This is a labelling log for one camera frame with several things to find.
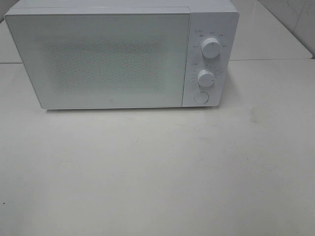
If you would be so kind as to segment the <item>white upper power knob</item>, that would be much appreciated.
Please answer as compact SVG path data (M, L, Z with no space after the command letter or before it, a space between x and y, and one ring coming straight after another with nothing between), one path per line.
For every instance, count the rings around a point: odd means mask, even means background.
M200 46L202 55L207 59L213 59L221 52L221 41L214 36L203 39Z

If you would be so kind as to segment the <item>white microwave oven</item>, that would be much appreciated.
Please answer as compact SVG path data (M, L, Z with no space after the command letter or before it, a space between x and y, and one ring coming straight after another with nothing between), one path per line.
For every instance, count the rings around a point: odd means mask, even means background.
M6 18L9 15L134 14L189 15L183 97L179 107L219 105L239 20L239 12L228 0L20 0L8 10L4 20L8 26ZM205 58L201 52L200 44L209 36L217 37L221 42L220 54L213 59ZM200 87L197 82L198 72L204 69L215 75L214 83L207 88ZM206 104L194 101L194 96L199 92L208 93L209 101Z

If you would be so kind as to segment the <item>round door release button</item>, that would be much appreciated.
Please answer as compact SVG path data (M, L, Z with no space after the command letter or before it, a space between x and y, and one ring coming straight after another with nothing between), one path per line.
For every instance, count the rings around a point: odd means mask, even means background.
M194 96L194 101L198 104L206 104L209 101L209 95L206 92L199 92Z

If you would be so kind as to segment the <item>white timer knob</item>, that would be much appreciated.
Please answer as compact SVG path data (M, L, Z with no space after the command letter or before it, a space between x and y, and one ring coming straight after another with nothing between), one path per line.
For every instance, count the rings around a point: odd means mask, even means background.
M215 75L210 70L201 70L197 74L197 82L200 87L210 87L215 81Z

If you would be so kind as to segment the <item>white microwave door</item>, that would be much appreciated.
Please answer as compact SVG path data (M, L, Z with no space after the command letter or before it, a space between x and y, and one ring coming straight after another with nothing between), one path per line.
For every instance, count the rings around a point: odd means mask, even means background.
M189 15L9 15L44 109L179 107Z

